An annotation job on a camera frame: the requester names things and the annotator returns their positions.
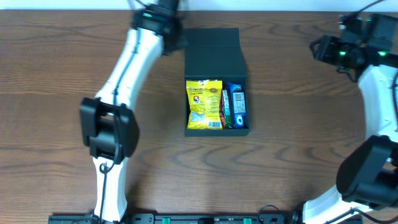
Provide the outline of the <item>dark green lidded box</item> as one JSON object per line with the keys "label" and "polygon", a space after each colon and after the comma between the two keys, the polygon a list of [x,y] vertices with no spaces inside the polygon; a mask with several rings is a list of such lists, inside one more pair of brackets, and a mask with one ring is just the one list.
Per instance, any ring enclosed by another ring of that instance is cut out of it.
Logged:
{"label": "dark green lidded box", "polygon": [[248,71],[239,41],[238,28],[187,29],[184,79],[221,80],[242,86],[246,116],[241,129],[185,129],[186,137],[247,136],[251,130],[248,102]]}

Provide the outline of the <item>yellow snack bag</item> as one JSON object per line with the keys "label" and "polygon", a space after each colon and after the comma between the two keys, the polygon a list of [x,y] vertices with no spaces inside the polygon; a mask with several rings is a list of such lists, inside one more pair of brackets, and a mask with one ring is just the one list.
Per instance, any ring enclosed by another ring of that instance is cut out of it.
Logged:
{"label": "yellow snack bag", "polygon": [[187,80],[190,114],[187,129],[223,129],[220,118],[221,80]]}

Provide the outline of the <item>blue Oreo cookie pack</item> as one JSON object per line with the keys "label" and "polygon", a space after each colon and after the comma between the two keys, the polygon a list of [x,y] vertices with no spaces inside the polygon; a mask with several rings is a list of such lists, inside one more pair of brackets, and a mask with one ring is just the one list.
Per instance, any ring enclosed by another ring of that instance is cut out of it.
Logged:
{"label": "blue Oreo cookie pack", "polygon": [[[243,92],[243,88],[240,84],[235,84],[235,83],[231,83],[231,82],[228,82],[227,86],[228,86],[228,90],[230,91],[230,94],[231,94],[231,102],[233,105],[232,93],[233,92]],[[234,127],[236,129],[241,129],[244,127],[245,116],[246,116],[246,114],[234,114]]]}

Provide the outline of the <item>small green candy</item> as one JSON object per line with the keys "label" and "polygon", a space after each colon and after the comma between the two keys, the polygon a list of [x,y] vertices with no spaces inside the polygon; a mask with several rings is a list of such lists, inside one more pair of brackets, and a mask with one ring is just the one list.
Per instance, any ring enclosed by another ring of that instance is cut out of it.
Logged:
{"label": "small green candy", "polygon": [[223,114],[224,114],[224,120],[225,120],[224,126],[226,129],[233,129],[227,90],[222,90],[222,103],[223,103]]}

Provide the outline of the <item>small blue white packet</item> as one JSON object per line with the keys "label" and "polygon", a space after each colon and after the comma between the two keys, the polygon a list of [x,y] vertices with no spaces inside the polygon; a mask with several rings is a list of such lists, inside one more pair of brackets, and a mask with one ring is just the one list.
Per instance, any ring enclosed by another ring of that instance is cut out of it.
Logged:
{"label": "small blue white packet", "polygon": [[232,93],[234,114],[246,114],[246,103],[243,92]]}

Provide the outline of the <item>red candy bag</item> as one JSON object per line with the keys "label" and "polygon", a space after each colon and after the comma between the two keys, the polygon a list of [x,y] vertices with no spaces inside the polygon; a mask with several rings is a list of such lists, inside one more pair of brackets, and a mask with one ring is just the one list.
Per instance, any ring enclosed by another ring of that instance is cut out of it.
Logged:
{"label": "red candy bag", "polygon": [[225,129],[225,127],[226,127],[226,126],[225,126],[226,121],[225,121],[224,113],[223,113],[223,103],[222,103],[222,100],[220,100],[219,115],[220,115],[220,121],[221,121],[222,129]]}

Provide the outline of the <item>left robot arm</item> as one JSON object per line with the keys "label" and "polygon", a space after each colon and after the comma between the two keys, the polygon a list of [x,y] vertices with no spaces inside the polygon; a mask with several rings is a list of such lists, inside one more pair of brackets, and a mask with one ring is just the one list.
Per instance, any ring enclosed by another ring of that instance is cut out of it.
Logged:
{"label": "left robot arm", "polygon": [[83,143],[96,169],[97,201],[89,223],[122,223],[127,210],[126,172],[137,147],[134,116],[142,86],[156,61],[184,47],[178,0],[146,4],[132,15],[123,51],[94,98],[80,105]]}

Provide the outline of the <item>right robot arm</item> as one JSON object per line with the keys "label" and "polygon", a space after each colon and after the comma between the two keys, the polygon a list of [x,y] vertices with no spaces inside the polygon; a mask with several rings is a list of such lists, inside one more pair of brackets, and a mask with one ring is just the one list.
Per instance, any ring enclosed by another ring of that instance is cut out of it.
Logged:
{"label": "right robot arm", "polygon": [[374,223],[371,211],[397,207],[397,18],[359,12],[340,17],[340,37],[310,43],[315,60],[333,65],[360,89],[366,137],[339,166],[335,185],[294,211],[291,223]]}

